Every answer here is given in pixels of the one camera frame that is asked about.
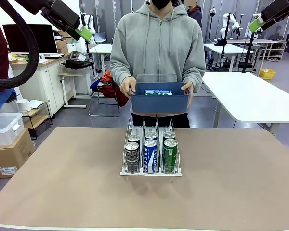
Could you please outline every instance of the black pants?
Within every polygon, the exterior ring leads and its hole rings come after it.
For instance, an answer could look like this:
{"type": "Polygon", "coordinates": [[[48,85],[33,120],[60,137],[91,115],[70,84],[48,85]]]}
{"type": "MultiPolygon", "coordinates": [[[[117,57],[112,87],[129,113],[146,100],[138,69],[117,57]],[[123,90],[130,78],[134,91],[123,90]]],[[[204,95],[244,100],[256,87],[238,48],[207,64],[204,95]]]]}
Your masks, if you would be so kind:
{"type": "MultiPolygon", "coordinates": [[[[147,127],[155,127],[156,118],[150,116],[137,115],[132,113],[134,126],[140,127],[143,125],[143,121],[147,127]]],[[[158,125],[160,127],[168,127],[170,120],[172,119],[174,128],[190,128],[189,119],[187,118],[188,113],[173,115],[168,117],[158,118],[158,125]]]]}

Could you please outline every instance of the hoodie drawstring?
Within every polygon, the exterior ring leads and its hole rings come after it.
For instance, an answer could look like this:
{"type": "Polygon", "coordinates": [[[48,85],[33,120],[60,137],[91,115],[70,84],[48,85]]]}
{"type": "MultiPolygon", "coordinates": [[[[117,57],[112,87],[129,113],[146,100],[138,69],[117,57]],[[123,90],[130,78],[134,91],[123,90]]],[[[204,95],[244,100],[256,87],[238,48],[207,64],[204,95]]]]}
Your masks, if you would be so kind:
{"type": "Polygon", "coordinates": [[[145,58],[146,58],[146,45],[148,42],[148,34],[149,34],[149,24],[150,24],[150,11],[148,11],[147,22],[146,22],[146,34],[144,39],[144,56],[143,56],[143,73],[145,73],[145,58]]]}
{"type": "Polygon", "coordinates": [[[172,52],[173,13],[174,13],[174,11],[172,11],[172,13],[171,13],[171,25],[170,25],[170,34],[169,34],[169,37],[170,37],[170,40],[169,40],[169,57],[171,57],[171,52],[172,52]]]}

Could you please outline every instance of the yellow bin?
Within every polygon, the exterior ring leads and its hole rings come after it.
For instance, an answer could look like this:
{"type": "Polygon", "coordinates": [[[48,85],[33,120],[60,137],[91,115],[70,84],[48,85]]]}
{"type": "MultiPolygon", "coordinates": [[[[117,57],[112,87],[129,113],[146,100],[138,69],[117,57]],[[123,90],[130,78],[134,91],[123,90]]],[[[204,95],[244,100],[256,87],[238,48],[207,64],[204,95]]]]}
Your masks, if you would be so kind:
{"type": "Polygon", "coordinates": [[[276,71],[272,69],[261,69],[260,71],[260,77],[264,79],[273,79],[273,76],[275,75],[276,71]]]}

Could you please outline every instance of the black screen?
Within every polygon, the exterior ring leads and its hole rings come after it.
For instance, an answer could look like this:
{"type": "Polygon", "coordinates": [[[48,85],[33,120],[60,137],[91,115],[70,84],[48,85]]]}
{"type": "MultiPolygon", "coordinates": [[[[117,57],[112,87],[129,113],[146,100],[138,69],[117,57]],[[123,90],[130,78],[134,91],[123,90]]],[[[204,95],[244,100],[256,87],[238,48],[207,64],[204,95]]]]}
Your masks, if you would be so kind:
{"type": "MultiPolygon", "coordinates": [[[[38,42],[40,53],[58,53],[51,25],[29,24],[29,27],[38,42]]],[[[12,53],[29,53],[25,37],[16,24],[3,25],[3,29],[12,53]]]]}

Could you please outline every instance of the green can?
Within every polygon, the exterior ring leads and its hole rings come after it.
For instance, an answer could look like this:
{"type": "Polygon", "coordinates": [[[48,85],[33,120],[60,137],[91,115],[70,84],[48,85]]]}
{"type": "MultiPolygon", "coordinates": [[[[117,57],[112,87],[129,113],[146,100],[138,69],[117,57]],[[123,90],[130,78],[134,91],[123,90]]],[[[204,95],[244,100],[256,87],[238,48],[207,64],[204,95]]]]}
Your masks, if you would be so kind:
{"type": "Polygon", "coordinates": [[[164,141],[163,149],[164,172],[173,173],[176,166],[178,142],[174,139],[167,139],[164,141]]]}
{"type": "Polygon", "coordinates": [[[168,140],[168,139],[174,139],[175,140],[175,133],[171,132],[171,131],[166,131],[163,134],[163,143],[165,142],[165,140],[168,140]]]}

